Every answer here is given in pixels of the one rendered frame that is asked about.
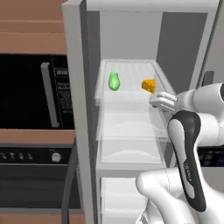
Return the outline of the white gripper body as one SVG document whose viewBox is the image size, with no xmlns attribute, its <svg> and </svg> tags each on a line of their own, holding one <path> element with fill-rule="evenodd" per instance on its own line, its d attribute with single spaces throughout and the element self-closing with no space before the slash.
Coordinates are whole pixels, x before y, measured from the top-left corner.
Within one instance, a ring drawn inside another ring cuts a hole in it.
<svg viewBox="0 0 224 224">
<path fill-rule="evenodd" d="M 152 107 L 160 108 L 164 111 L 174 113 L 175 112 L 175 102 L 177 97 L 168 94 L 166 92 L 158 92 L 150 97 L 149 103 Z"/>
</svg>

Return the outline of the grey fridge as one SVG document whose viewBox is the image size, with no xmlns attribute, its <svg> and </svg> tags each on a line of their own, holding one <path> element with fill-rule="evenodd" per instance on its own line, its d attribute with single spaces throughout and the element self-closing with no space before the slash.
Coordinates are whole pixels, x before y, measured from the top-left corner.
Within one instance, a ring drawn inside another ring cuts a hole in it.
<svg viewBox="0 0 224 224">
<path fill-rule="evenodd" d="M 224 154 L 224 83 L 202 68 L 221 0 L 66 0 L 86 224 L 224 224 L 200 157 Z"/>
</svg>

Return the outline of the green bell pepper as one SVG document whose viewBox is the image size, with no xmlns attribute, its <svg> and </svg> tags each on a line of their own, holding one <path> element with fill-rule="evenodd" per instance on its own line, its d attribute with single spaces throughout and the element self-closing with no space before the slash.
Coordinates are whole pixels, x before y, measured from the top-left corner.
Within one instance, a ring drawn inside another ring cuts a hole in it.
<svg viewBox="0 0 224 224">
<path fill-rule="evenodd" d="M 108 87 L 112 91 L 116 91 L 120 87 L 120 79 L 118 73 L 111 73 L 109 75 Z"/>
</svg>

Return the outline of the clear fridge shelf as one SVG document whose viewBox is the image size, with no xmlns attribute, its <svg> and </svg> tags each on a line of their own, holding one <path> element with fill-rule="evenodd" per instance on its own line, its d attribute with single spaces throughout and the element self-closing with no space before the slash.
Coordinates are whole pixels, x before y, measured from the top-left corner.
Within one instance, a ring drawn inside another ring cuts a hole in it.
<svg viewBox="0 0 224 224">
<path fill-rule="evenodd" d="M 120 87 L 116 91 L 109 88 L 111 73 L 119 75 Z M 101 105 L 104 102 L 147 102 L 151 93 L 142 89 L 142 82 L 146 79 L 156 81 L 156 93 L 167 92 L 175 95 L 172 85 L 155 60 L 103 59 L 95 88 L 95 103 Z"/>
</svg>

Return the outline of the brown wooden cupboards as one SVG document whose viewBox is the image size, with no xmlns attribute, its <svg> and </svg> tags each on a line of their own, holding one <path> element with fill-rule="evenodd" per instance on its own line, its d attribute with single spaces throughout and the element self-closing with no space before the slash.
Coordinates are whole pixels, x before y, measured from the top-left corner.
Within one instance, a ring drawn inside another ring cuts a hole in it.
<svg viewBox="0 0 224 224">
<path fill-rule="evenodd" d="M 0 53 L 65 53 L 65 1 L 0 0 Z"/>
</svg>

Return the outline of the black microwave oven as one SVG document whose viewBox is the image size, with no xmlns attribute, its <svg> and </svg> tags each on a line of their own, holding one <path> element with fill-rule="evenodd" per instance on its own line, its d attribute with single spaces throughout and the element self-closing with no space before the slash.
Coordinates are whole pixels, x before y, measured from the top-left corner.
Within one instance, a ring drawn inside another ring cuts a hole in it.
<svg viewBox="0 0 224 224">
<path fill-rule="evenodd" d="M 41 64 L 50 63 L 59 122 L 53 128 Z M 56 54 L 0 53 L 0 129 L 72 130 L 74 115 L 67 57 Z"/>
</svg>

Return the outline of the clear fridge drawer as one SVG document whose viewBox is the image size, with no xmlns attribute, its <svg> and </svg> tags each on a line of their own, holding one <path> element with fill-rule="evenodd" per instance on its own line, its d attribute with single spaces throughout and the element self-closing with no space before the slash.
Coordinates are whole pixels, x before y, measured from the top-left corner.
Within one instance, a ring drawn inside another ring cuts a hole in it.
<svg viewBox="0 0 224 224">
<path fill-rule="evenodd" d="M 164 139 L 103 139 L 99 146 L 103 163 L 161 164 L 167 142 Z"/>
<path fill-rule="evenodd" d="M 169 141 L 168 116 L 149 103 L 105 103 L 100 110 L 98 137 L 153 138 Z"/>
</svg>

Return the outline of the white fridge bin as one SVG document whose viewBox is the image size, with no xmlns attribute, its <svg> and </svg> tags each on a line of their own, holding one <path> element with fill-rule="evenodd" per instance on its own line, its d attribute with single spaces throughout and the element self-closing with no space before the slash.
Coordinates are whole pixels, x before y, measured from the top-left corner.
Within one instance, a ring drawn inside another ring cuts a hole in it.
<svg viewBox="0 0 224 224">
<path fill-rule="evenodd" d="M 101 179 L 101 224 L 136 224 L 146 203 L 135 178 Z"/>
</svg>

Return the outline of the yellow cheese wedge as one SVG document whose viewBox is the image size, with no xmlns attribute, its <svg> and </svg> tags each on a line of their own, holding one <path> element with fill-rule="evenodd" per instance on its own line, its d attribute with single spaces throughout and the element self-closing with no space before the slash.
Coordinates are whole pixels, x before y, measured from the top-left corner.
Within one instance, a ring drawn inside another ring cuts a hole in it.
<svg viewBox="0 0 224 224">
<path fill-rule="evenodd" d="M 156 91 L 156 81 L 154 79 L 143 80 L 142 89 L 154 94 Z"/>
</svg>

